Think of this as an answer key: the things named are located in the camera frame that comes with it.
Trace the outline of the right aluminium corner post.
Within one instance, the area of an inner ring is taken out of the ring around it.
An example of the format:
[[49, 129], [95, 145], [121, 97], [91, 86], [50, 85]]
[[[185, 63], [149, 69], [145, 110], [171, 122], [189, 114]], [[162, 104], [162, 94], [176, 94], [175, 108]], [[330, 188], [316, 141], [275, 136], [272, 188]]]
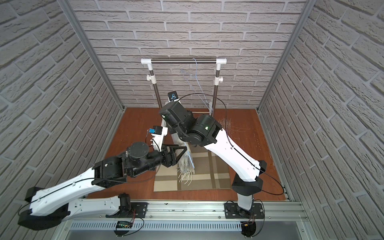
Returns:
[[283, 51], [283, 54], [278, 62], [278, 65], [272, 75], [272, 78], [266, 88], [266, 91], [264, 92], [264, 95], [260, 101], [260, 104], [257, 108], [257, 112], [258, 114], [261, 113], [262, 109], [263, 109], [263, 106], [265, 105], [266, 101], [267, 101], [267, 98], [269, 96], [269, 93], [272, 91], [272, 87], [274, 86], [279, 74], [280, 74], [280, 71], [283, 69], [288, 57], [290, 56], [290, 53], [292, 52], [294, 46], [295, 46], [295, 43], [297, 41], [297, 39], [299, 38], [299, 35], [301, 33], [301, 31], [303, 30], [308, 18], [309, 18], [309, 15], [310, 13], [312, 12], [312, 9], [314, 8], [315, 4], [316, 4], [316, 0], [308, 0], [306, 1], [303, 9], [302, 9], [302, 12], [299, 16], [299, 19], [297, 21], [297, 23], [295, 24], [295, 27], [292, 31], [292, 34], [287, 42], [287, 45], [285, 46], [284, 48], [284, 51]]

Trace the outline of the blue cream plaid scarf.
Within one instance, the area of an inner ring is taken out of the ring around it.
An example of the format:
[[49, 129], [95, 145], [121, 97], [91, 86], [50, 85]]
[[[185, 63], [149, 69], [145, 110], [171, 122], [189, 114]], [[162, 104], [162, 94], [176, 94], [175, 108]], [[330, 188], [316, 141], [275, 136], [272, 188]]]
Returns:
[[187, 147], [187, 151], [178, 162], [178, 171], [180, 173], [179, 182], [190, 185], [193, 180], [193, 175], [195, 174], [195, 166], [189, 143], [181, 141], [177, 133], [171, 134], [171, 137], [174, 144]]

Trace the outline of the aluminium corner post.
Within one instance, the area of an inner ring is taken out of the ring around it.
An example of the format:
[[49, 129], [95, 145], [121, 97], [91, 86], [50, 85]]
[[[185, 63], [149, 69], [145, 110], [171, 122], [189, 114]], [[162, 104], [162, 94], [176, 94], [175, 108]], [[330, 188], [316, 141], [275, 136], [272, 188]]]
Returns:
[[69, 1], [66, 0], [58, 0], [58, 4], [60, 5], [61, 9], [63, 10], [63, 13], [67, 17], [69, 23], [71, 24], [72, 28], [74, 29], [76, 35], [78, 36], [81, 44], [83, 45], [85, 51], [87, 52], [90, 60], [94, 64], [96, 70], [98, 71], [100, 77], [102, 78], [103, 82], [105, 83], [108, 91], [110, 92], [112, 98], [114, 99], [115, 103], [117, 104], [118, 108], [121, 112], [125, 111], [125, 107], [120, 100], [115, 88], [113, 87], [110, 78], [108, 77], [108, 74], [106, 70], [104, 69], [95, 49], [93, 48], [91, 41], [87, 37], [87, 34], [85, 30], [83, 29], [79, 19], [76, 16], [75, 11], [73, 10], [71, 4]]
[[290, 56], [290, 53], [292, 52], [294, 46], [295, 46], [295, 43], [297, 41], [297, 39], [299, 38], [299, 35], [301, 33], [301, 31], [303, 30], [308, 18], [309, 18], [309, 15], [310, 13], [312, 12], [312, 9], [314, 8], [315, 4], [316, 4], [316, 0], [308, 0], [306, 1], [303, 9], [302, 9], [302, 12], [299, 16], [299, 19], [297, 21], [297, 23], [295, 24], [295, 27], [292, 31], [292, 34], [287, 42], [287, 45], [285, 46], [284, 48], [284, 51], [283, 51], [283, 54], [278, 62], [278, 65], [272, 75], [272, 78], [266, 88], [266, 91], [264, 92], [264, 95], [260, 101], [260, 104], [257, 108], [257, 112], [258, 114], [261, 113], [262, 109], [263, 109], [263, 106], [265, 105], [266, 101], [267, 101], [267, 98], [269, 96], [269, 93], [272, 91], [272, 87], [274, 86], [279, 74], [280, 74], [280, 71], [283, 69], [288, 57]]

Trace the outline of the small electronics board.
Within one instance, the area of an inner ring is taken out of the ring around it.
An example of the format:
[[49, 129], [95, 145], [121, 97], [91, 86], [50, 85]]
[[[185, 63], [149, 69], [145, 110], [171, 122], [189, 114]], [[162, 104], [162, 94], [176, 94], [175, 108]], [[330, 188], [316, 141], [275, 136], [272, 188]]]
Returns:
[[256, 229], [255, 222], [241, 222], [241, 233], [246, 238], [251, 238], [256, 233]]
[[118, 221], [114, 233], [117, 237], [123, 237], [127, 235], [132, 229], [134, 223], [128, 221]]

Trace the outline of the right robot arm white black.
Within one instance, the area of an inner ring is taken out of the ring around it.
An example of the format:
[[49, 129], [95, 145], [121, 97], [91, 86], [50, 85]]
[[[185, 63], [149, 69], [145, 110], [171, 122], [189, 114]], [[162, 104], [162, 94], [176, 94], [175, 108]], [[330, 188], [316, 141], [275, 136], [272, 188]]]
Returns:
[[203, 147], [220, 157], [236, 172], [232, 183], [232, 189], [238, 195], [236, 214], [242, 218], [251, 218], [256, 213], [253, 209], [253, 195], [262, 191], [263, 180], [260, 174], [266, 172], [266, 162], [249, 156], [210, 115], [195, 118], [178, 101], [167, 103], [159, 114], [173, 133], [175, 144], [185, 150], [190, 145]]

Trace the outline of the aluminium front rail frame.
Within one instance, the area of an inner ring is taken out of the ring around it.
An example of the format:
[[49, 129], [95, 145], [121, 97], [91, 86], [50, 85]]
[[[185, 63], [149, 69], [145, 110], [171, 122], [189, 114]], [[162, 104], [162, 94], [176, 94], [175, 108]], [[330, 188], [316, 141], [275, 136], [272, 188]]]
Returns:
[[55, 230], [54, 240], [63, 240], [70, 230], [114, 231], [118, 221], [134, 223], [130, 231], [241, 231], [241, 222], [256, 222], [261, 233], [267, 222], [293, 222], [303, 240], [315, 240], [315, 232], [301, 202], [274, 202], [255, 200], [264, 207], [265, 218], [226, 219], [221, 201], [149, 201], [145, 218], [106, 218], [106, 214], [76, 215], [62, 222]]

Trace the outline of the white steel clothes rack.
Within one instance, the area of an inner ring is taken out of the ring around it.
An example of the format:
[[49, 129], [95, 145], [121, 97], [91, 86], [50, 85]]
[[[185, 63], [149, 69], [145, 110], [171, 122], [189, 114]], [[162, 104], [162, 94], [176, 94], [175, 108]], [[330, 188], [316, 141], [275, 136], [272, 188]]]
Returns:
[[[155, 90], [156, 98], [158, 100], [158, 105], [161, 107], [161, 98], [160, 92], [158, 89], [158, 81], [157, 77], [154, 73], [154, 65], [165, 65], [165, 66], [181, 66], [181, 67], [190, 67], [192, 71], [190, 74], [186, 72], [185, 69], [180, 69], [179, 76], [182, 77], [181, 80], [176, 80], [172, 83], [172, 86], [168, 88], [169, 92], [176, 91], [176, 87], [181, 87], [181, 90], [187, 92], [189, 94], [196, 94], [199, 96], [200, 100], [203, 102], [203, 105], [208, 109], [208, 113], [213, 116], [216, 104], [217, 104], [217, 96], [218, 96], [218, 88], [219, 83], [223, 81], [223, 77], [220, 76], [220, 71], [223, 65], [227, 64], [226, 58], [214, 58], [214, 57], [197, 57], [197, 58], [142, 58], [141, 64], [147, 66], [149, 70], [149, 74], [147, 75], [147, 80], [152, 83], [153, 88]], [[198, 66], [199, 65], [215, 65], [215, 77], [213, 82], [213, 96], [212, 100], [209, 101], [207, 99], [208, 94], [204, 93], [201, 83], [198, 79]]]

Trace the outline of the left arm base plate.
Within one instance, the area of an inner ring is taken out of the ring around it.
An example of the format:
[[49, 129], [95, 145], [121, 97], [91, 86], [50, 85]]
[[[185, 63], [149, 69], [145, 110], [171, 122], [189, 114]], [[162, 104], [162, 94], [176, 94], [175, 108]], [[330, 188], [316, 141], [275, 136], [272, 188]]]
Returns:
[[131, 203], [129, 206], [119, 207], [119, 211], [113, 215], [106, 215], [106, 218], [145, 218], [148, 203]]

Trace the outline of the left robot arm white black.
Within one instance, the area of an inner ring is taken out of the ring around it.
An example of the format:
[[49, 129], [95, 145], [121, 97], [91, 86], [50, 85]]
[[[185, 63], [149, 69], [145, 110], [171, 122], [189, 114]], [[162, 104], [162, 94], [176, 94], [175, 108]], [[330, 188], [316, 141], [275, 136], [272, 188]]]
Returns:
[[28, 209], [21, 212], [18, 224], [40, 231], [58, 226], [75, 217], [100, 214], [106, 218], [135, 218], [138, 212], [132, 207], [129, 194], [99, 200], [85, 199], [88, 194], [124, 184], [160, 166], [167, 168], [178, 164], [187, 152], [186, 146], [164, 145], [150, 147], [135, 142], [117, 156], [106, 158], [84, 173], [51, 188], [31, 187], [25, 200]]

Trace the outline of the right small electronics board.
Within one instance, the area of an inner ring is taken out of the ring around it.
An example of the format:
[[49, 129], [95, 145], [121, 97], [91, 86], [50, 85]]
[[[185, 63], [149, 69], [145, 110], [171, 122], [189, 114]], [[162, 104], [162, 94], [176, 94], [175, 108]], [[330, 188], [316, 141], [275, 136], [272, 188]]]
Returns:
[[255, 222], [241, 222], [241, 233], [246, 238], [251, 238], [256, 233], [256, 229]]

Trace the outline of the left small electronics board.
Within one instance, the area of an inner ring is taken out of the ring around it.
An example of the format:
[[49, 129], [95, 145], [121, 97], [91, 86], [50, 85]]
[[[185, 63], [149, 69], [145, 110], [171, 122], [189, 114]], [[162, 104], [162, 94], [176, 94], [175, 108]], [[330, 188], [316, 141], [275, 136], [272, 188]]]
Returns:
[[127, 235], [132, 229], [134, 223], [128, 221], [118, 221], [114, 233], [117, 237], [123, 237]]

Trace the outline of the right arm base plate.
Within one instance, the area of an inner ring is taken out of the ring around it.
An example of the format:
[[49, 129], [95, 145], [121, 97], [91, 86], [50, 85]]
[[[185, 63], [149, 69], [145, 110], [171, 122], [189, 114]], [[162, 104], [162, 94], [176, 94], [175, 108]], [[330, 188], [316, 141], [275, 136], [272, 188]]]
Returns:
[[253, 202], [250, 210], [244, 210], [237, 203], [228, 201], [224, 204], [226, 219], [255, 219], [261, 220], [265, 218], [264, 207], [261, 203]]

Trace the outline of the brown beige plaid scarf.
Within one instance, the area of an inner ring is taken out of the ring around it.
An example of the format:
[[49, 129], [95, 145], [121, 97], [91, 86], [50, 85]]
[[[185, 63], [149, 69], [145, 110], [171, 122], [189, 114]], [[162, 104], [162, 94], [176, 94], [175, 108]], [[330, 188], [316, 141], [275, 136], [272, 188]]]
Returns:
[[154, 192], [230, 189], [229, 166], [202, 147], [192, 147], [194, 170], [182, 174], [178, 166], [161, 167], [155, 177]]

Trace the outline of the left aluminium corner post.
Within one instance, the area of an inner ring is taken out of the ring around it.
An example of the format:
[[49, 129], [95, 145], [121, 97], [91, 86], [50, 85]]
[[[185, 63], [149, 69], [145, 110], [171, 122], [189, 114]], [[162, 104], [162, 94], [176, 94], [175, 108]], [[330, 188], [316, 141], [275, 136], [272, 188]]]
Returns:
[[104, 69], [95, 49], [93, 48], [91, 41], [87, 37], [87, 34], [85, 30], [83, 29], [79, 19], [76, 16], [75, 11], [73, 10], [71, 4], [69, 1], [66, 0], [58, 0], [58, 4], [60, 5], [61, 9], [63, 10], [63, 13], [67, 17], [69, 23], [71, 24], [72, 28], [74, 29], [76, 35], [78, 36], [81, 44], [83, 45], [85, 51], [87, 52], [90, 60], [94, 64], [96, 70], [98, 71], [100, 77], [102, 78], [103, 82], [105, 83], [108, 91], [110, 92], [112, 98], [114, 99], [115, 103], [117, 104], [118, 108], [121, 112], [125, 111], [125, 107], [120, 100], [115, 88], [113, 87], [110, 78], [108, 77], [108, 74], [106, 70]]

